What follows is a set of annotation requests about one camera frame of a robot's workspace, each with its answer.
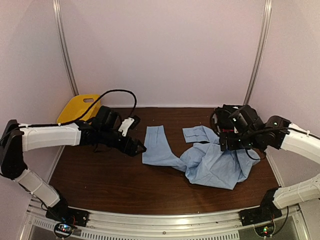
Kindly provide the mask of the light blue long sleeve shirt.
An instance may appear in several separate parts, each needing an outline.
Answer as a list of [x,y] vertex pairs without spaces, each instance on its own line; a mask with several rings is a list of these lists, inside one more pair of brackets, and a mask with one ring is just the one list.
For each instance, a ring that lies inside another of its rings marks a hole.
[[146,129],[142,163],[151,166],[172,167],[184,173],[191,184],[233,190],[245,181],[254,165],[261,160],[256,151],[221,151],[219,137],[212,129],[200,125],[183,128],[186,143],[192,147],[176,156],[168,143],[164,126]]

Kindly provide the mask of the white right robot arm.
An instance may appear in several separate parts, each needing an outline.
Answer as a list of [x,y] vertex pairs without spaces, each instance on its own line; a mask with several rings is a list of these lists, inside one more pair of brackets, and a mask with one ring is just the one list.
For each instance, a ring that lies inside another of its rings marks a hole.
[[258,150],[270,158],[284,186],[268,190],[256,210],[259,220],[320,197],[320,138],[279,115],[263,121],[250,105],[223,105],[211,125],[220,149]]

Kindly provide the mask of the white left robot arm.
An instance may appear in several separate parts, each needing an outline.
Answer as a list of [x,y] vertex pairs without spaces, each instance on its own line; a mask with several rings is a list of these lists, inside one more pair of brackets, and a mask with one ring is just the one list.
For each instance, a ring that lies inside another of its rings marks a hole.
[[129,116],[116,126],[119,119],[119,113],[102,106],[88,120],[77,119],[48,125],[19,124],[16,120],[10,120],[0,140],[0,174],[40,199],[48,212],[61,222],[67,222],[72,218],[67,200],[28,167],[24,154],[61,146],[97,145],[117,149],[130,157],[144,153],[147,150],[144,144],[128,135],[140,118]]

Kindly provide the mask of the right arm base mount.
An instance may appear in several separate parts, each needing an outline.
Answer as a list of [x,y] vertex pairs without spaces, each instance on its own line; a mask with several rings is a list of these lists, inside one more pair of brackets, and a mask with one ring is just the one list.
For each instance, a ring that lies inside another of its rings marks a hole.
[[282,216],[282,211],[277,208],[273,209],[271,207],[259,206],[243,209],[238,214],[242,226],[249,226],[280,218]]

